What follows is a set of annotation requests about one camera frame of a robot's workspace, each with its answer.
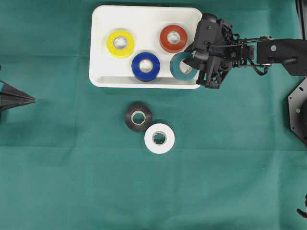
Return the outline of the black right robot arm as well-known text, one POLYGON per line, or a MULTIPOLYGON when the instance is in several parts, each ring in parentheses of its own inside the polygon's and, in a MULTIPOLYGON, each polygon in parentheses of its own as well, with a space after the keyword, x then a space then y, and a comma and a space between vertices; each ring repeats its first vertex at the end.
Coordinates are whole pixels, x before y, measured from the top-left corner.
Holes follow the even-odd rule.
POLYGON ((198 22, 192 54, 183 62, 198 70, 197 85, 220 88, 233 68, 252 67, 263 76, 272 64, 281 64, 292 76, 307 74, 307 42, 303 39, 273 39, 270 36, 242 39, 233 25, 210 14, 198 22))

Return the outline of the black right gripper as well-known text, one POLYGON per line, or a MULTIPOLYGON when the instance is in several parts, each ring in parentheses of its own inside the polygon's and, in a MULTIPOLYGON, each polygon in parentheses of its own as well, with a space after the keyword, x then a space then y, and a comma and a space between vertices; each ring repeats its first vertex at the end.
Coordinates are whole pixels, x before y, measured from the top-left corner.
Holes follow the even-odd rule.
POLYGON ((209 58, 206 62, 196 58, 186 58, 185 64, 199 70, 196 80, 198 85, 209 89, 219 89, 232 68, 244 67, 254 58, 254 47, 251 43, 257 38, 242 39, 233 32, 233 25, 220 19, 225 45, 210 45, 209 58))

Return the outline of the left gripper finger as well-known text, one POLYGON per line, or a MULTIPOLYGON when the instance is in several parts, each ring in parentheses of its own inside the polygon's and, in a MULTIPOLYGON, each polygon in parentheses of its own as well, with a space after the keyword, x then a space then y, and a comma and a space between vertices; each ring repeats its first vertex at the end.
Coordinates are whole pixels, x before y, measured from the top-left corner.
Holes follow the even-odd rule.
POLYGON ((35 97, 28 95, 25 92, 18 90, 17 88, 12 87, 11 85, 7 84, 2 80, 0 81, 0 94, 35 101, 35 97))
POLYGON ((3 112, 11 108, 32 104, 34 102, 35 102, 35 98, 22 98, 22 97, 1 95, 0 96, 0 111, 3 112))

